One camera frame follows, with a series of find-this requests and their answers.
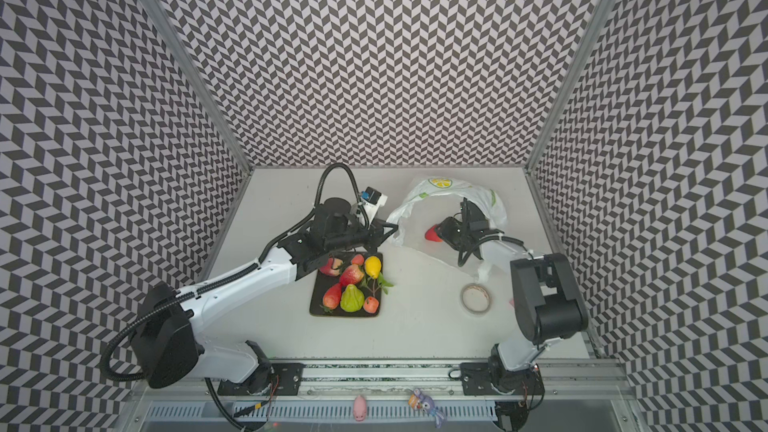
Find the yellow fake lemon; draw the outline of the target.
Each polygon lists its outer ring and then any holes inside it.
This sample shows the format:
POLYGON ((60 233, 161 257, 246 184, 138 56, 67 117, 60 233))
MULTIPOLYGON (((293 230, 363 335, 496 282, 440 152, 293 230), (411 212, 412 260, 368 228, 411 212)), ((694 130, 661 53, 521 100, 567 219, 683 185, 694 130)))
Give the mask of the yellow fake lemon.
POLYGON ((382 261, 376 255, 371 255, 365 259, 364 271, 366 275, 373 280, 378 280, 382 271, 382 261))

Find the white plastic bag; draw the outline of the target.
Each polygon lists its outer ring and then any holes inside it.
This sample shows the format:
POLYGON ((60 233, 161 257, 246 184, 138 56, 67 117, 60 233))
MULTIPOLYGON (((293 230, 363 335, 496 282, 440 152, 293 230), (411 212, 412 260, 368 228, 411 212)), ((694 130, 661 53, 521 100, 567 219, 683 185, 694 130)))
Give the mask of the white plastic bag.
POLYGON ((499 192, 466 180, 447 176, 419 177, 410 184, 403 202, 388 216, 399 226, 388 243, 409 248, 465 273, 474 282, 485 283, 504 259, 520 258, 522 242, 506 233, 509 215, 499 192), (479 242, 479 255, 462 255, 445 242, 430 242, 425 232, 460 212, 463 199, 474 202, 489 219, 489 233, 479 242))

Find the red fake apple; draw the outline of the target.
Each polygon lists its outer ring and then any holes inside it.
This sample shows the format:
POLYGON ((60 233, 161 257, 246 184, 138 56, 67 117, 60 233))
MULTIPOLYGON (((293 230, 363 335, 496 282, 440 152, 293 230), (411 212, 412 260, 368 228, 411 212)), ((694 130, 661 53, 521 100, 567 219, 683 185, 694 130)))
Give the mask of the red fake apple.
POLYGON ((366 276, 365 272, 358 264, 351 264, 341 274, 339 283, 342 289, 345 289, 349 285, 359 284, 366 276))

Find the fake leafy twig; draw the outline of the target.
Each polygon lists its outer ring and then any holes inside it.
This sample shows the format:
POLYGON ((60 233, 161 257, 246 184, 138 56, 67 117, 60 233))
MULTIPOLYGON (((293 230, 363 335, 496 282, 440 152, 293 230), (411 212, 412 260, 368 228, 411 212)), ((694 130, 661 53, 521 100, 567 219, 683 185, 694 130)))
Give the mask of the fake leafy twig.
POLYGON ((358 284, 358 288, 367 296, 375 297, 377 299, 380 299, 382 295, 387 295, 393 286, 394 284, 386 280, 383 275, 376 279, 366 276, 358 284))

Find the red fake strawberry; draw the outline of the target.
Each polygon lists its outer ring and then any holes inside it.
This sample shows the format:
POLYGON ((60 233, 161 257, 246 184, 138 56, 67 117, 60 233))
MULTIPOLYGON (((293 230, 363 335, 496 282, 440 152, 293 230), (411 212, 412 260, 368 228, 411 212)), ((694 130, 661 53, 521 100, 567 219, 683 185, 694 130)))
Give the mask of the red fake strawberry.
POLYGON ((336 283, 331 286, 322 297, 322 312, 328 314, 335 311, 340 305, 342 293, 343 289, 340 283, 336 283))

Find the green fake fruit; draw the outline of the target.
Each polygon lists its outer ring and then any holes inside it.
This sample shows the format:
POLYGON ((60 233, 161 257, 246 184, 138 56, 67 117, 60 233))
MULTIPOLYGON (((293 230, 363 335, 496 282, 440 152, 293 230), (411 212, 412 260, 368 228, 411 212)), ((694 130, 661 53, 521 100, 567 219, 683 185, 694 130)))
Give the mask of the green fake fruit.
POLYGON ((346 313, 356 313, 363 308, 365 299, 365 294, 356 285, 349 284, 341 295, 340 307, 346 313))

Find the small peach fake fruit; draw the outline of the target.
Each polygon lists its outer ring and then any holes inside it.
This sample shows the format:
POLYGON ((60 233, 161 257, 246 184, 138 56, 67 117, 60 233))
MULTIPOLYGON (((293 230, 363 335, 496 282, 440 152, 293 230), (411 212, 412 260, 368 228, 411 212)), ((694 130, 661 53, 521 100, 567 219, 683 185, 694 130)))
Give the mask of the small peach fake fruit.
POLYGON ((363 303, 363 310, 368 314, 375 315, 378 312, 380 302, 374 296, 369 296, 363 303))

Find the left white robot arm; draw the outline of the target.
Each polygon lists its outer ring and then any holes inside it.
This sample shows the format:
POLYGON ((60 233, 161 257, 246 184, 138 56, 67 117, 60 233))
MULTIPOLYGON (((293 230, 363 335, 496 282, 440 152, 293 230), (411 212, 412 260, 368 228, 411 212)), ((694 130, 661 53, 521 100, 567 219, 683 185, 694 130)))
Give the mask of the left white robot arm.
POLYGON ((253 340, 227 337, 221 330, 224 318, 319 271, 340 252, 376 251, 397 230, 377 216, 386 202, 380 191, 360 189, 349 166, 328 166, 310 212, 271 239, 259 256, 214 279, 180 289, 166 283, 152 288, 137 318, 103 349, 102 376, 145 381, 154 389, 195 378, 262 391, 271 373, 267 356, 253 340))

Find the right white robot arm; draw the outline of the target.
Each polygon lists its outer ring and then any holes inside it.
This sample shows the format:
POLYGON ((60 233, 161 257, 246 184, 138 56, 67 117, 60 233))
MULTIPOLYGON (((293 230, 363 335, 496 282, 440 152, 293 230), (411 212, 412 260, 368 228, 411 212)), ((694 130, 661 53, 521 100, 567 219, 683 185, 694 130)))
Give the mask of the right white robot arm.
POLYGON ((495 344, 486 362, 459 366, 464 394, 543 395, 537 360, 551 345, 588 328, 589 318, 569 260, 561 253, 535 255, 522 240, 493 228, 468 199, 460 212, 425 233, 458 252, 457 265, 477 258, 511 279, 512 305, 521 336, 495 344))

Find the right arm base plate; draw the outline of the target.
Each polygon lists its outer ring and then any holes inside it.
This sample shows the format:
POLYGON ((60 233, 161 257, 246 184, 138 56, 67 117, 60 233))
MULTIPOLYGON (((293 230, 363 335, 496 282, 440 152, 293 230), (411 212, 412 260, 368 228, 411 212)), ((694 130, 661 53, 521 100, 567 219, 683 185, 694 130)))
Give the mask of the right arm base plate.
POLYGON ((459 366, 460 382, 466 396, 515 395, 542 396, 546 389, 538 369, 506 370, 482 362, 464 362, 459 366))

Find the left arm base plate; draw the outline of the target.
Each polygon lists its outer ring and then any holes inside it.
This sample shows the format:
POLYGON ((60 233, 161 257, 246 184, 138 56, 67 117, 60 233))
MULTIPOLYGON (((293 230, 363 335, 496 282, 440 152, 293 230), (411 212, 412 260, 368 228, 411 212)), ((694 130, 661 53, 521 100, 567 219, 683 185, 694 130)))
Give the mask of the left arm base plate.
POLYGON ((259 366, 242 383, 222 380, 217 393, 223 397, 248 396, 297 396, 303 379, 305 365, 299 362, 259 366))

